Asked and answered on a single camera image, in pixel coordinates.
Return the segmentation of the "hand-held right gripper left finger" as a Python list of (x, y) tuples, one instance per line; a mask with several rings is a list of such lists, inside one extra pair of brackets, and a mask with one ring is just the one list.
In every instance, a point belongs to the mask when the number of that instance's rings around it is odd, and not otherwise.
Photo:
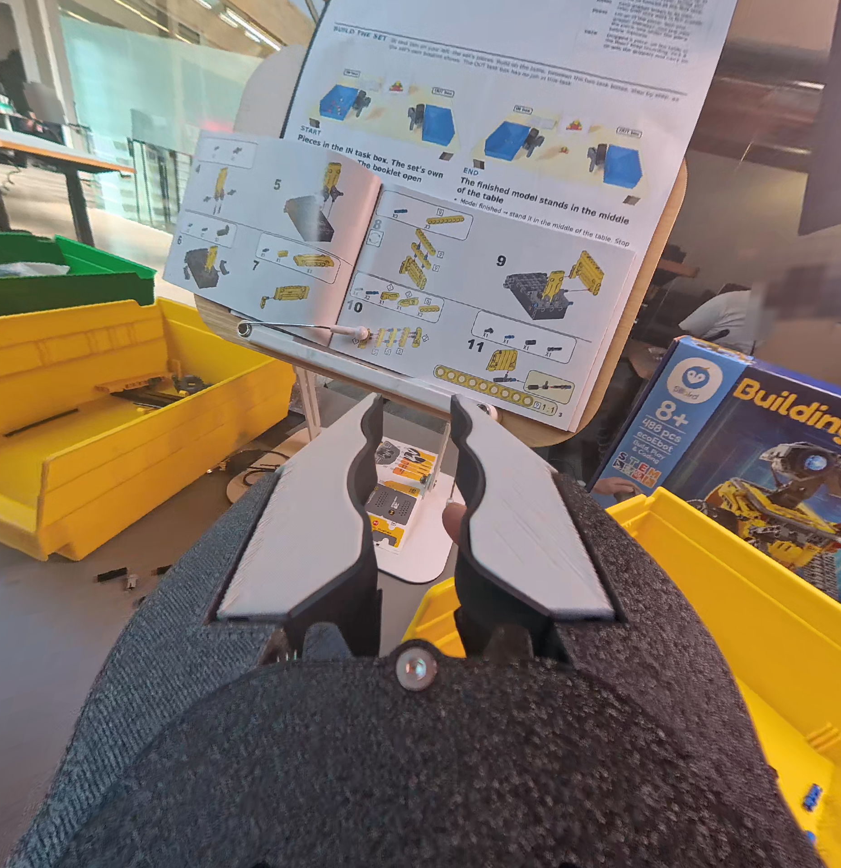
[(297, 651), (311, 626), (330, 623), (353, 656), (378, 655), (382, 595), (366, 501), (378, 483), (383, 406), (369, 394), (268, 480), (217, 599), (218, 621), (272, 623)]

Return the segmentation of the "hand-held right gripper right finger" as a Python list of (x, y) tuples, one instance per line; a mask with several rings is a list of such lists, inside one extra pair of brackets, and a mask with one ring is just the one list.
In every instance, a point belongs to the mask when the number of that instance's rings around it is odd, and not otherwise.
[(465, 396), (451, 398), (451, 439), (465, 502), (455, 588), (467, 654), (503, 628), (522, 631), (538, 656), (561, 656), (558, 627), (617, 623), (615, 593), (563, 477)]

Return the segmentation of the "yellow plastic bin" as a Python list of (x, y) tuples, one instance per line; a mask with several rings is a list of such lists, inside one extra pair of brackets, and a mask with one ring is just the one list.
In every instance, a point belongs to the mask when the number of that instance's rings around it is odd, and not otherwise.
[[(0, 317), (0, 543), (82, 559), (285, 418), (295, 380), (168, 299)], [(148, 386), (185, 397), (111, 396)]]
[(606, 513), (563, 479), (617, 623), (558, 627), (561, 656), (444, 663), (420, 722), (479, 732), (412, 749), (444, 771), (413, 773), (434, 829), (405, 820), (399, 857), (841, 866), (841, 605), (671, 494)]

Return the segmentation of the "long black lego beam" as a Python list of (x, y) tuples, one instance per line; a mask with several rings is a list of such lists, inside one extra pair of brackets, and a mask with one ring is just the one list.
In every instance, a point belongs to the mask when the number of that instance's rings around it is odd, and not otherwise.
[(152, 387), (138, 387), (111, 392), (111, 396), (127, 401), (133, 406), (144, 409), (161, 409), (183, 400), (184, 395), (166, 393)]

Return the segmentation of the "thin black lego axle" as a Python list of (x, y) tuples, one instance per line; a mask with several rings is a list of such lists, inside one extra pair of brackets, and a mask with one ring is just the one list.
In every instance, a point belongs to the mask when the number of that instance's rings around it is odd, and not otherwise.
[(60, 413), (54, 414), (54, 415), (52, 415), (52, 416), (50, 416), (50, 417), (42, 418), (42, 419), (39, 419), (39, 420), (37, 420), (37, 421), (35, 421), (35, 422), (31, 422), (31, 423), (29, 423), (29, 424), (27, 424), (27, 425), (22, 425), (22, 426), (19, 427), (19, 428), (15, 428), (15, 429), (9, 430), (9, 431), (7, 431), (7, 432), (3, 435), (3, 437), (5, 437), (5, 438), (11, 438), (11, 437), (14, 437), (14, 436), (20, 435), (20, 434), (22, 434), (22, 433), (25, 433), (25, 432), (27, 432), (27, 431), (29, 431), (29, 430), (36, 429), (36, 428), (39, 428), (39, 427), (41, 427), (41, 426), (44, 426), (44, 425), (50, 424), (50, 423), (52, 423), (52, 422), (56, 422), (56, 421), (59, 421), (59, 420), (62, 420), (62, 419), (68, 418), (68, 417), (70, 417), (70, 416), (73, 416), (73, 415), (77, 414), (78, 412), (79, 412), (79, 408), (74, 408), (74, 409), (71, 409), (71, 410), (65, 410), (65, 411), (62, 411), (62, 412), (60, 412)]

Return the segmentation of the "sticker sheet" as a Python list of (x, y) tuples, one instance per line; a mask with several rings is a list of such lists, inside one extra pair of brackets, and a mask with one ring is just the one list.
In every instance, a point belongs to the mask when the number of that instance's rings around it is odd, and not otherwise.
[(383, 438), (374, 453), (377, 483), (366, 500), (373, 543), (399, 553), (429, 491), (438, 454)]

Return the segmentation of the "blue building kit box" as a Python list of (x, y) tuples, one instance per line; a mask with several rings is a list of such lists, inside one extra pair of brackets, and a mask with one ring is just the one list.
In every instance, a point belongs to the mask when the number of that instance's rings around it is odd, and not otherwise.
[(677, 339), (589, 486), (660, 488), (841, 603), (840, 388)]

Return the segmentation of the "open instruction booklet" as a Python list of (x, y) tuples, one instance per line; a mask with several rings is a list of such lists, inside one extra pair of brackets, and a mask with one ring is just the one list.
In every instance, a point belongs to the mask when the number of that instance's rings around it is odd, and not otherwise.
[(634, 255), (281, 138), (201, 135), (164, 279), (444, 392), (574, 430)]

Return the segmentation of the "green plastic bin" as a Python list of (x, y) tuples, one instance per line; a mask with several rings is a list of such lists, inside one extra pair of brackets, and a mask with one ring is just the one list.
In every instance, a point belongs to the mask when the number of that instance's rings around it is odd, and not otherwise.
[(155, 270), (56, 235), (0, 232), (0, 264), (66, 264), (65, 276), (0, 278), (0, 317), (134, 300), (153, 304)]

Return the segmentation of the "wooden book stand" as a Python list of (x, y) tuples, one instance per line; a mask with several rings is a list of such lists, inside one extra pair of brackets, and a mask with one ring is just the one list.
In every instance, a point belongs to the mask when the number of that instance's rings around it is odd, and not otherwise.
[[(268, 136), (268, 133), (278, 133), (282, 130), (288, 113), (288, 98), (294, 93), (305, 56), (304, 47), (287, 46), (270, 55), (253, 71), (242, 92), (240, 107), (235, 117), (234, 132), (231, 135), (279, 138)], [(542, 425), (530, 418), (517, 415), (507, 408), (493, 406), (487, 401), (467, 394), (470, 398), (491, 408), (494, 418), (497, 418), (504, 428), (526, 445), (545, 447), (570, 439), (586, 427), (597, 413), (602, 396), (610, 384), (615, 354), (625, 346), (634, 316), (645, 297), (650, 277), (662, 258), (662, 248), (678, 216), (685, 190), (686, 164), (683, 162), (647, 252), (634, 255), (631, 276), (626, 278), (625, 294), (614, 315), (615, 320), (611, 322), (609, 346), (599, 358), (594, 387), (586, 397), (586, 403), (574, 430), (559, 430)], [(427, 384), (414, 383), (396, 374), (371, 368), (354, 359), (338, 359), (333, 351), (321, 345), (302, 340), (285, 331), (268, 331), (264, 329), (262, 323), (254, 324), (256, 331), (248, 331), (246, 327), (252, 323), (251, 320), (197, 295), (196, 305), (203, 322), (215, 334), (294, 367), (300, 383), (302, 407), (306, 413), (306, 426), (309, 430), (305, 441), (295, 439), (298, 445), (310, 442), (323, 431), (318, 421), (315, 375), (329, 377), (368, 392), (379, 392), (395, 404), (445, 422), (449, 422), (450, 418), (451, 396), (462, 393), (444, 392)]]

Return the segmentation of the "wooden top desk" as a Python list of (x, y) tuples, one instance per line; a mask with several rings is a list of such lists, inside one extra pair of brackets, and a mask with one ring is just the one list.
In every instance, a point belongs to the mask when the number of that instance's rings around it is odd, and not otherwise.
[[(78, 242), (94, 246), (94, 237), (89, 222), (89, 213), (80, 173), (90, 175), (120, 173), (134, 175), (136, 169), (103, 160), (84, 151), (50, 142), (48, 140), (0, 128), (0, 151), (13, 151), (34, 157), (63, 175), (66, 180), (67, 199)], [(0, 231), (10, 231), (10, 223), (0, 193)]]

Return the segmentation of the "printed task sheet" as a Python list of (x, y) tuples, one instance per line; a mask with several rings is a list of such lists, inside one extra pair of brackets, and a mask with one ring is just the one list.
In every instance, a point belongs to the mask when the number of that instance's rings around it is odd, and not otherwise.
[(648, 246), (733, 1), (334, 1), (283, 136), (443, 201)]

